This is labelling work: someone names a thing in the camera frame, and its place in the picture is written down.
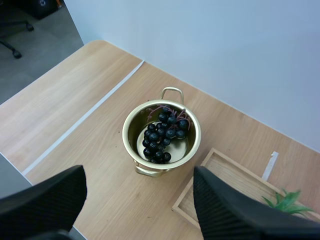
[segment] gold pot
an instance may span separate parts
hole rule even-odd
[[[177,91],[181,96],[181,103],[170,100],[164,100],[164,95],[167,90]],[[157,123],[158,115],[162,109],[157,110],[152,114],[152,118],[148,120],[150,111],[149,108],[155,109],[157,105],[169,105],[173,110],[181,112],[185,109],[185,113],[191,119],[190,129],[187,137],[183,140],[172,140],[171,144],[165,149],[171,154],[171,160],[166,164],[157,164],[147,161],[143,154],[144,146],[144,131],[148,124]],[[135,171],[138,174],[147,175],[150,177],[159,177],[166,172],[175,169],[189,161],[199,148],[201,141],[201,129],[196,116],[184,106],[184,94],[175,87],[166,87],[162,90],[161,99],[152,100],[136,107],[126,118],[122,129],[122,140],[125,149],[133,158],[135,163]]]

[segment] white wall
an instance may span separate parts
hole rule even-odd
[[[84,43],[113,43],[320,152],[320,0],[65,2]]]

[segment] wooden table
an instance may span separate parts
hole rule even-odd
[[[141,60],[103,41],[89,43],[0,106],[0,152],[21,171],[120,82]],[[197,116],[202,140],[187,164],[160,178],[142,176],[122,142],[127,115],[160,97],[164,87],[184,92]],[[178,101],[170,92],[166,98]],[[75,226],[88,239],[201,239],[171,210],[194,165],[214,147],[258,176],[279,153],[270,182],[301,189],[301,202],[320,212],[320,154],[202,91],[144,63],[117,91],[26,177],[39,183],[76,164],[84,165],[88,196]]]

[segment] artificial plant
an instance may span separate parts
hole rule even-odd
[[[278,192],[275,193],[276,203],[272,203],[272,201],[263,196],[263,199],[266,201],[270,208],[278,209],[287,214],[300,214],[303,216],[305,216],[303,212],[314,212],[307,206],[295,204],[300,196],[300,190],[294,192],[287,192],[285,189],[282,190],[284,192],[284,196],[282,196]]]

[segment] gray floor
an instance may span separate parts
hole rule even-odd
[[[0,28],[0,38],[22,54],[15,59],[0,44],[0,104],[83,46],[65,6],[41,20],[10,5],[0,6],[0,22],[14,20],[28,20],[34,31],[24,26]]]

